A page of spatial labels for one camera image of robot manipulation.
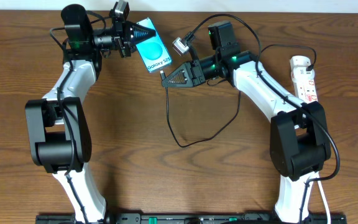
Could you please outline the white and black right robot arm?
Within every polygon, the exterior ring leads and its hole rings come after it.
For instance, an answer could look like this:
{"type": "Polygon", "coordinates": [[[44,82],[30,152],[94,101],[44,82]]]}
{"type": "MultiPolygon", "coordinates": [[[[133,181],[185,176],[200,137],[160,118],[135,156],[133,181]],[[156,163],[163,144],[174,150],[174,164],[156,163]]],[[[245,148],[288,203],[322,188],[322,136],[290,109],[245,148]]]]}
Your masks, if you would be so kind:
{"type": "Polygon", "coordinates": [[[320,218],[308,210],[312,186],[323,181],[320,170],[337,153],[316,96],[315,59],[290,59],[295,90],[289,92],[267,73],[260,54],[241,50],[229,21],[211,24],[208,32],[214,54],[206,58],[199,58],[191,44],[194,32],[173,41],[173,48],[180,55],[190,54],[191,60],[163,77],[162,86],[193,88],[221,78],[248,96],[270,123],[270,158],[280,174],[279,196],[269,219],[331,223],[330,214],[320,218]]]}

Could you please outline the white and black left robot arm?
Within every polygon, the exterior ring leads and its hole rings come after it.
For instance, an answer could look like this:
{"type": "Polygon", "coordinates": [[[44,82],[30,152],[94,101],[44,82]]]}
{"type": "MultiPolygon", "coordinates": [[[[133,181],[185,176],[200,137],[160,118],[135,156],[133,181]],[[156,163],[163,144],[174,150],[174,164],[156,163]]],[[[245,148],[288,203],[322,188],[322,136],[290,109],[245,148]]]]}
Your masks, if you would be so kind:
{"type": "Polygon", "coordinates": [[[58,42],[63,53],[63,71],[54,87],[39,100],[29,100],[25,117],[30,153],[62,185],[74,208],[72,215],[37,215],[36,223],[115,223],[90,170],[92,142],[83,102],[96,83],[102,59],[116,50],[122,58],[136,51],[136,45],[156,36],[156,31],[127,20],[126,1],[118,1],[109,12],[111,25],[93,28],[93,21],[105,17],[71,4],[61,11],[67,38],[58,42]]]}

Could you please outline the blue screen Galaxy smartphone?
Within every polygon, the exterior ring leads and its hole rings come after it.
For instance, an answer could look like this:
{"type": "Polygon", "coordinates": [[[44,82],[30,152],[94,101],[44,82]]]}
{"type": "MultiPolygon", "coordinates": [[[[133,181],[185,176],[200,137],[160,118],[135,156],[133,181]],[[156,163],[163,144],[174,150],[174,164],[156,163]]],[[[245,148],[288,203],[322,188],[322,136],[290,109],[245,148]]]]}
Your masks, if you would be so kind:
{"type": "Polygon", "coordinates": [[[154,23],[148,17],[138,22],[139,25],[153,29],[156,35],[136,45],[137,51],[144,62],[146,70],[149,73],[161,70],[163,67],[170,65],[173,60],[159,36],[154,23]]]}

